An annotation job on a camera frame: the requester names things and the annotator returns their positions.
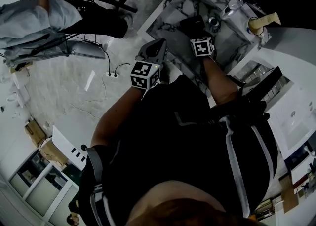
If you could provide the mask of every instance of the backpack strap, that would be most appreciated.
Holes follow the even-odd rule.
[[[90,196],[90,204],[93,211],[93,215],[98,226],[115,226],[113,219],[111,217],[108,204],[104,203],[104,199],[107,201],[102,187],[102,173],[103,165],[102,160],[95,150],[95,148],[87,148],[89,159],[91,161],[94,177],[96,180],[96,185],[94,186],[94,191]]]
[[[272,180],[273,180],[273,177],[274,177],[274,167],[273,167],[273,162],[272,162],[272,158],[271,158],[271,155],[269,153],[269,150],[265,144],[265,142],[263,141],[258,129],[256,128],[256,126],[251,126],[253,132],[255,133],[260,145],[261,145],[261,148],[263,150],[263,153],[266,157],[266,160],[267,160],[267,163],[268,163],[268,168],[269,168],[269,174],[270,174],[270,179],[269,179],[269,187],[271,186],[271,183],[272,183]]]
[[[240,167],[238,164],[237,156],[235,154],[235,150],[234,150],[232,138],[231,138],[234,132],[230,127],[230,120],[228,116],[221,118],[220,122],[226,123],[226,127],[227,127],[226,147],[227,147],[227,152],[228,152],[228,158],[231,164],[231,169],[233,172],[233,177],[234,177],[236,188],[237,188],[237,193],[239,196],[243,217],[248,218],[250,215],[248,197],[247,197],[246,188],[243,183]]]
[[[102,183],[102,172],[103,172],[103,165],[101,158],[95,148],[87,148],[88,156],[90,158],[93,171],[94,171],[94,177],[97,182],[97,185]]]

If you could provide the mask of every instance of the window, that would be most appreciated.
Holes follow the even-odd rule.
[[[21,199],[39,213],[47,225],[68,225],[68,204],[78,191],[77,185],[58,166],[36,151],[11,178]]]
[[[66,182],[61,173],[52,167],[28,195],[26,202],[44,216]]]
[[[36,178],[49,165],[49,162],[36,151],[11,179],[11,184],[23,197]]]

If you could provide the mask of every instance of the black shirt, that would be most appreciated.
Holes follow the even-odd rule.
[[[227,154],[226,129],[219,124],[179,125],[176,113],[183,122],[203,122],[209,109],[207,98],[187,80],[180,77],[145,95],[120,132],[118,153],[110,165],[114,152],[105,146],[95,147],[103,161],[104,194],[117,226],[126,224],[136,202],[153,186],[170,180],[195,186],[217,199],[227,212],[242,216]],[[269,169],[259,143],[253,142],[254,134],[240,130],[234,136],[250,209],[254,210],[267,191]],[[89,202],[94,184],[93,168],[87,160],[79,189],[80,214],[87,226],[97,225]]]

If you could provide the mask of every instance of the sink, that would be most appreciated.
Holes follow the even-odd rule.
[[[221,20],[220,13],[230,0],[164,0],[139,30],[147,41],[164,38],[167,41],[167,59],[172,61],[202,91],[207,91],[206,81],[201,75],[200,59],[197,58],[190,44],[190,38],[180,30],[184,19],[200,15],[205,24],[205,31],[214,39],[217,51],[216,62],[225,73],[235,75],[253,54],[268,41],[269,35],[262,39],[246,31],[253,11],[245,5],[228,20]],[[220,26],[210,28],[208,20],[215,17]]]
[[[316,110],[304,89],[292,82],[284,87],[279,98],[267,110],[268,123],[286,159],[316,131]]]

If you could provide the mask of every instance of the hair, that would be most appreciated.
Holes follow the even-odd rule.
[[[71,214],[67,217],[67,223],[69,224],[69,225],[71,225],[71,226],[74,226],[75,225],[75,222],[74,222],[74,220],[73,219],[71,219]]]
[[[215,210],[206,202],[176,199],[164,202],[128,226],[258,226],[260,223]]]

